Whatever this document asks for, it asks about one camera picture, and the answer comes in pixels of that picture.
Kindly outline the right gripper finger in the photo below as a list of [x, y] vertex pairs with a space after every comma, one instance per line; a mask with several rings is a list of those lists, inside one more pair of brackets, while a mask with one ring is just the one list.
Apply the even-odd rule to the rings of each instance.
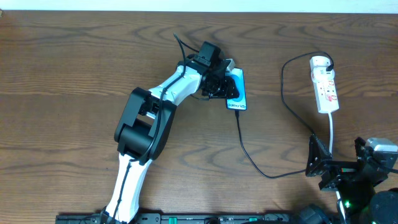
[[366, 158], [368, 156], [368, 150], [366, 148], [366, 141], [361, 137], [357, 137], [354, 140], [354, 146], [355, 146], [357, 160], [366, 161]]
[[333, 156], [329, 152], [329, 149], [316, 134], [312, 134], [309, 137], [308, 148], [309, 152], [306, 170], [323, 170], [323, 166], [327, 162], [332, 161]]

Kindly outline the blue Samsung Galaxy smartphone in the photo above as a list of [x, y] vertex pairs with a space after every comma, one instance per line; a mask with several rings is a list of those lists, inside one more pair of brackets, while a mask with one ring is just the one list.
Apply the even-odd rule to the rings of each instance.
[[235, 87], [233, 91], [234, 95], [226, 100], [227, 109], [246, 111], [247, 103], [243, 69], [234, 68], [231, 72], [227, 73], [226, 76], [234, 80]]

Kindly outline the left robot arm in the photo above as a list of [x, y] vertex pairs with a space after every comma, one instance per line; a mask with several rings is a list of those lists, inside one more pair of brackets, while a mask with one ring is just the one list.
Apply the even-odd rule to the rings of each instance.
[[177, 106], [198, 90], [224, 99], [229, 110], [246, 109], [244, 72], [232, 59], [190, 55], [159, 86], [131, 92], [114, 133], [119, 171], [101, 223], [129, 223], [137, 215], [144, 179], [166, 145]]

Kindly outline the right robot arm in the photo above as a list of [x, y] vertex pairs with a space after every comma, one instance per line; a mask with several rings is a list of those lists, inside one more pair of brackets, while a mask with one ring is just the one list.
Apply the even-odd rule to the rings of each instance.
[[338, 216], [311, 204], [291, 223], [397, 223], [397, 189], [375, 191], [389, 174], [397, 173], [397, 145], [386, 138], [358, 137], [354, 148], [356, 161], [335, 161], [321, 140], [310, 136], [305, 175], [319, 175], [320, 190], [336, 192]]

